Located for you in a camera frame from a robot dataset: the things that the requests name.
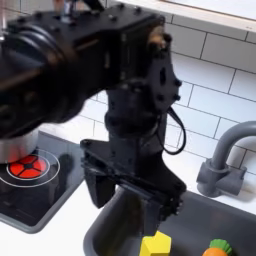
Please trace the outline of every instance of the black stovetop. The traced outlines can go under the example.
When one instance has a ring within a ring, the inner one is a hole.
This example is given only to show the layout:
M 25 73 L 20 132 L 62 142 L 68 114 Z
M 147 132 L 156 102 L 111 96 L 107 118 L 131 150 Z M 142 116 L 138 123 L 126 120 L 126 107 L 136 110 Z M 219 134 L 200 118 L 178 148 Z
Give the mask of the black stovetop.
M 0 165 L 0 220 L 40 231 L 83 181 L 81 157 L 79 145 L 40 133 L 30 156 Z

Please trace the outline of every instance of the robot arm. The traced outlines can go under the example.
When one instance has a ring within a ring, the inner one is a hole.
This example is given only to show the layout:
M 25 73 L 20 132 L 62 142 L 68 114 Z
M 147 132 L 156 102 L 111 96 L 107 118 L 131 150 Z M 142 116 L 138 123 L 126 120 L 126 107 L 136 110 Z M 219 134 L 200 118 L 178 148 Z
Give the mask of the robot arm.
M 85 178 L 97 207 L 115 184 L 138 194 L 145 235 L 177 213 L 186 189 L 162 160 L 167 113 L 180 122 L 170 106 L 181 85 L 163 24 L 162 16 L 122 4 L 65 19 L 36 13 L 10 22 L 1 43 L 0 138 L 65 122 L 107 90 L 110 141 L 81 142 Z

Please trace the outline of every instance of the sink basin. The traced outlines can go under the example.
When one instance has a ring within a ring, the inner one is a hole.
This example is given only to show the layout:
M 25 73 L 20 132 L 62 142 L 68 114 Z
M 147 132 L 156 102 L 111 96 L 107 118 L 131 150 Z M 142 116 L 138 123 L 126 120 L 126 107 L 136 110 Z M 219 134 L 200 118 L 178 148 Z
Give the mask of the sink basin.
M 119 190 L 84 239 L 87 256 L 139 256 L 140 207 L 133 194 Z M 213 239 L 227 240 L 234 255 L 256 255 L 256 216 L 186 192 L 179 216 L 160 231 L 172 237 L 171 256 L 200 256 Z

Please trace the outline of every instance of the yellow toy block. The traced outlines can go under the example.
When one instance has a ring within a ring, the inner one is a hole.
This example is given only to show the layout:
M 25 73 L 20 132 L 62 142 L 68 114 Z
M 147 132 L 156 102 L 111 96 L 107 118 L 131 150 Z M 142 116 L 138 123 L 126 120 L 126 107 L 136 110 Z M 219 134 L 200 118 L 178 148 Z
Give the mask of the yellow toy block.
M 145 236 L 140 247 L 140 256 L 169 256 L 171 237 L 157 231 L 155 236 Z

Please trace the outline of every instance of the red burner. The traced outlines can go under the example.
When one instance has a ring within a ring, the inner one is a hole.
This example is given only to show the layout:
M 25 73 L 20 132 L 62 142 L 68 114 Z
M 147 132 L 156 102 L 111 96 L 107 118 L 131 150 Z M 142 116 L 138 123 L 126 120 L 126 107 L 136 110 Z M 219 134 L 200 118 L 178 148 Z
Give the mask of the red burner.
M 36 155 L 29 155 L 9 165 L 10 173 L 18 178 L 33 179 L 41 176 L 47 169 L 47 162 Z

